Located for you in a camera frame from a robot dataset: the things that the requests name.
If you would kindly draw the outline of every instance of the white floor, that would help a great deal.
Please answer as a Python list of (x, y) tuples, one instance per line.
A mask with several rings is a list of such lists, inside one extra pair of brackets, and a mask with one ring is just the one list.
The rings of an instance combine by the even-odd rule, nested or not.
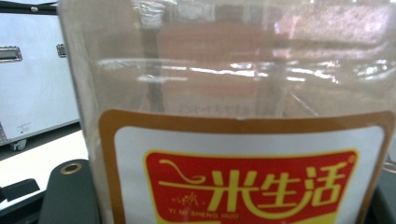
[(0, 146), (0, 161), (3, 161), (5, 159), (7, 159), (7, 158), (19, 155), (19, 154), (24, 153), (24, 152), (26, 152), (28, 150), (31, 150), (33, 148), (37, 148), (39, 146), (47, 144), (48, 142), (54, 141), (56, 139), (62, 138), (64, 136), (66, 136), (66, 135), (69, 135), (70, 133), (75, 133), (75, 132), (80, 131), (80, 130), (81, 130), (80, 125), (77, 122), (77, 123), (73, 123), (73, 124), (69, 124), (69, 125), (63, 126), (61, 128), (57, 128), (57, 129), (52, 130), (52, 131), (48, 131), (48, 132), (45, 132), (45, 133), (34, 135), (34, 136), (29, 137), (27, 139), (26, 149), (23, 150), (23, 151), (11, 150), (11, 146), (10, 145)]
[(24, 179), (33, 178), (40, 191), (17, 200), (0, 203), (0, 210), (31, 197), (47, 188), (50, 172), (59, 164), (74, 159), (88, 159), (87, 149), (81, 131), (49, 141), (0, 161), (0, 187)]

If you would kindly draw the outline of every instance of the brand logo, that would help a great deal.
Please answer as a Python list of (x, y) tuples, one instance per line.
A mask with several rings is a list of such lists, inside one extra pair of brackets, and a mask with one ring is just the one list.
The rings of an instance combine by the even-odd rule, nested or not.
[(165, 222), (333, 223), (357, 159), (354, 149), (287, 157), (152, 151), (146, 165)]

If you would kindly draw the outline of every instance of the caster wheel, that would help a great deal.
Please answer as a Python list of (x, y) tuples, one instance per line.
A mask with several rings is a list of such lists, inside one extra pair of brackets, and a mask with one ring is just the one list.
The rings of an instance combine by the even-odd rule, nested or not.
[(23, 151), (26, 149), (27, 139), (20, 140), (15, 143), (11, 143), (11, 149), (14, 151)]

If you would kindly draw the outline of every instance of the black surface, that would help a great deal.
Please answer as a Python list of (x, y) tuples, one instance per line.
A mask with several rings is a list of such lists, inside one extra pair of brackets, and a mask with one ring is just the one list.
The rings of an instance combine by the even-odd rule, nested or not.
[(371, 206), (378, 223), (396, 223), (396, 174), (382, 171)]
[(38, 193), (20, 203), (0, 210), (2, 224), (31, 224), (37, 223), (43, 203), (44, 192)]
[[(67, 166), (70, 169), (66, 171), (74, 170), (75, 163), (81, 165), (80, 170), (69, 175), (61, 173)], [(88, 161), (68, 161), (51, 172), (38, 223), (100, 223)]]
[[(32, 7), (37, 8), (38, 11), (33, 11)], [(49, 6), (45, 4), (21, 4), (8, 1), (0, 1), (0, 13), (57, 15), (55, 6)]]
[(372, 206), (370, 206), (367, 212), (366, 219), (364, 219), (364, 224), (379, 224)]
[(0, 203), (2, 203), (6, 199), (6, 196), (3, 194), (3, 188), (0, 187)]
[(3, 187), (1, 194), (7, 199), (8, 202), (18, 199), (27, 194), (40, 190), (34, 179), (22, 180), (18, 183)]

